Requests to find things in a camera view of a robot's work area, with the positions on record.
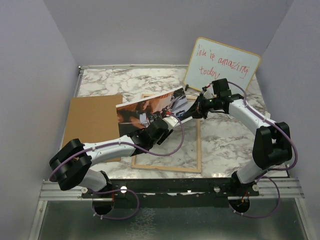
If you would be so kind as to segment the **printed photo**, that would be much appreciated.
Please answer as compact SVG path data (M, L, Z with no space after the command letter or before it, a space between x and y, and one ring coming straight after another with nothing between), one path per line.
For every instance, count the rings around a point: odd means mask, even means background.
M146 128L158 118L165 118L171 113L184 123L188 118L182 115L191 107L182 87L147 96L142 99L122 103L116 106L119 135L123 136L136 130Z

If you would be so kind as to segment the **wooden picture frame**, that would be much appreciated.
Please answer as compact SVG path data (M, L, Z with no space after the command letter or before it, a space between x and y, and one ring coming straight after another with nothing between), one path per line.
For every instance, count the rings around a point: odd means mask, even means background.
M177 166L143 165L136 164L136 156L131 159L131 167L141 170L160 170L184 173L201 173L202 171L202 151L201 151L201 122L196 121L196 166L195 168L185 168Z

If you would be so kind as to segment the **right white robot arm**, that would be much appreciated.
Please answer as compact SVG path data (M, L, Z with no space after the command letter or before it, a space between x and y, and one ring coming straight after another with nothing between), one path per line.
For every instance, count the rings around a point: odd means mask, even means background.
M254 134L252 159L231 176L229 189L240 196L248 189L248 184L269 171L279 170L279 165L290 161L296 155L290 137L290 128L285 122L275 122L262 115L247 102L246 93L233 94L232 82L225 78L212 81L213 89L209 97L205 86L183 118L206 119L209 113L224 113L236 118Z

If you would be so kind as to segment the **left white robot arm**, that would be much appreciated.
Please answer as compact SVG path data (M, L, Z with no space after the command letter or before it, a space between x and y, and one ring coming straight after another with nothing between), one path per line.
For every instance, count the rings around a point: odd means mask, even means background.
M158 118L146 128L98 143L82 143L78 138L72 139L49 161L52 169L49 180L57 182L60 189L66 191L79 186L91 175L102 179L94 183L94 193L101 198L106 197L111 190L110 184L104 181L106 178L103 173L91 173L90 167L116 158L151 154L152 147L163 142L177 123L172 116Z

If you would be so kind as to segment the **brown cardboard backing board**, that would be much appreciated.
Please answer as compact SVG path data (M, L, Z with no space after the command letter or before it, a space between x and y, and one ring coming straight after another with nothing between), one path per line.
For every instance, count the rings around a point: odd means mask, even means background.
M62 146L73 139L99 143L119 138L116 105L122 103L121 94L72 98Z

